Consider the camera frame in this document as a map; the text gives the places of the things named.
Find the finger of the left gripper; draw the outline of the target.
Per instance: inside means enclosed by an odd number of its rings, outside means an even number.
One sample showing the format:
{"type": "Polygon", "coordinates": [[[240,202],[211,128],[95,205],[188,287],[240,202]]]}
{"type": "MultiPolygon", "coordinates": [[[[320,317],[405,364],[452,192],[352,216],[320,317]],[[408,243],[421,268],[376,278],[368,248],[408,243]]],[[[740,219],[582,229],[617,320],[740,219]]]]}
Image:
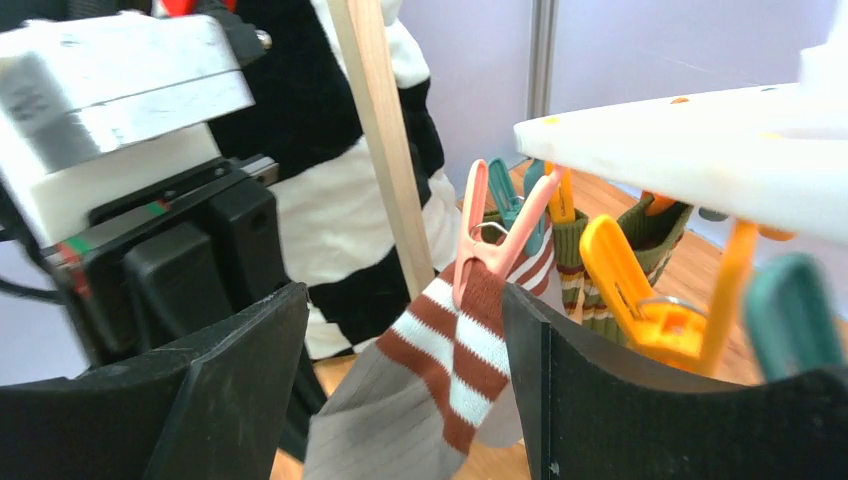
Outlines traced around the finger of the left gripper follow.
{"type": "Polygon", "coordinates": [[[311,417],[326,401],[327,395],[315,374],[306,345],[303,345],[279,441],[281,450],[300,462],[305,459],[311,417]]]}

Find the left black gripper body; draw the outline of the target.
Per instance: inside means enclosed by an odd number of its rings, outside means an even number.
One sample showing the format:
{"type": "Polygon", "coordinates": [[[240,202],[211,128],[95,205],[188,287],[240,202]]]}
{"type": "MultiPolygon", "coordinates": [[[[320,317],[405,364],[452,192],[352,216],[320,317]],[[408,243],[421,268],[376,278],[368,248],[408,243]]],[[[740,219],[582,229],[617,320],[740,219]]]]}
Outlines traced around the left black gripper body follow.
{"type": "Polygon", "coordinates": [[[281,288],[267,156],[218,158],[94,208],[43,250],[93,367],[235,314],[281,288]]]}

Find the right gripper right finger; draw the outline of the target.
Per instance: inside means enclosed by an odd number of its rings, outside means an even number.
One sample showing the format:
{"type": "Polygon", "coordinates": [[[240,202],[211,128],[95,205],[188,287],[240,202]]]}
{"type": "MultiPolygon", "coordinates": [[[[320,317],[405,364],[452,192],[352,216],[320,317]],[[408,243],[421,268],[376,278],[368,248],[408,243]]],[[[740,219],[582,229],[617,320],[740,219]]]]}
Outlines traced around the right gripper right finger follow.
{"type": "Polygon", "coordinates": [[[508,285],[503,324],[535,479],[843,479],[847,371],[759,386],[643,357],[508,285]]]}

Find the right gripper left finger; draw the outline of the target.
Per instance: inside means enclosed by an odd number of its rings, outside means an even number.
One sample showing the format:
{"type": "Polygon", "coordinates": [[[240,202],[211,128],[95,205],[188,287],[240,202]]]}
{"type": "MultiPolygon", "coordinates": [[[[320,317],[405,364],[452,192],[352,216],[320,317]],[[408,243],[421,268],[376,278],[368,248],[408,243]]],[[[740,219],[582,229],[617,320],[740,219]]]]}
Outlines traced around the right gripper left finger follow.
{"type": "Polygon", "coordinates": [[[5,479],[266,479],[286,421],[307,290],[78,378],[1,390],[5,479]]]}

